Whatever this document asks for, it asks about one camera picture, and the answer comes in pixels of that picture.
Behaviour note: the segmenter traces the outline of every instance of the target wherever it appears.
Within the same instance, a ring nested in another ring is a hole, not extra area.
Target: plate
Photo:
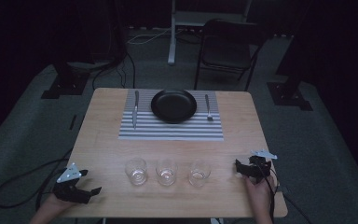
[[[197,101],[188,91],[160,91],[152,99],[153,113],[167,123],[190,119],[197,110]]]

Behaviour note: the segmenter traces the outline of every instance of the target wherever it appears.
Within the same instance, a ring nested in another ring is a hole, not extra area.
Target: wooden table
[[[69,163],[89,170],[76,185],[90,190],[103,187],[89,204],[80,204],[64,217],[251,217],[246,187],[236,174],[236,159],[247,161],[251,150],[268,146],[248,92],[217,91],[224,141],[119,140],[127,91],[97,89],[89,104]],[[124,173],[125,161],[141,157],[147,162],[148,179],[133,186]],[[175,158],[176,182],[161,186],[156,164]],[[188,182],[190,163],[203,158],[213,164],[201,188]],[[275,217],[287,214],[282,194],[275,196]]]

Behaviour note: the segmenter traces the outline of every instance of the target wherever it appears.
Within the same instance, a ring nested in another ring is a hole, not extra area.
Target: drinking glass
[[[207,161],[196,160],[190,166],[188,180],[195,187],[202,187],[211,174],[211,166]]]
[[[161,185],[169,186],[173,184],[176,180],[177,173],[177,165],[176,162],[172,159],[164,159],[158,161],[156,167],[156,173],[158,177],[158,182]]]
[[[147,179],[146,161],[133,158],[126,162],[126,174],[133,185],[142,185]]]

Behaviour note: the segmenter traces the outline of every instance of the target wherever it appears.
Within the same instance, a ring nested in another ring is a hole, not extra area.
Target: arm
[[[42,206],[40,206],[39,210],[37,210],[30,224],[47,224],[61,212],[73,205],[75,205],[75,203],[59,200],[54,194],[50,194]]]
[[[269,204],[271,203],[271,193],[269,185],[263,179],[258,184],[252,183],[248,176],[244,175],[245,185],[248,191],[249,203],[255,216],[257,224],[272,224],[269,216]],[[271,186],[274,186],[274,179],[272,176],[267,177]]]

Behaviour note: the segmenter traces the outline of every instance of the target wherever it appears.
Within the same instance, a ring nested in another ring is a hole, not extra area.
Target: dark background
[[[244,6],[177,2],[182,10]],[[0,2],[0,124],[48,64],[113,60],[127,27],[170,27],[171,7],[161,0]],[[272,34],[295,35],[277,74],[315,85],[358,163],[358,1],[254,1],[249,16]]]

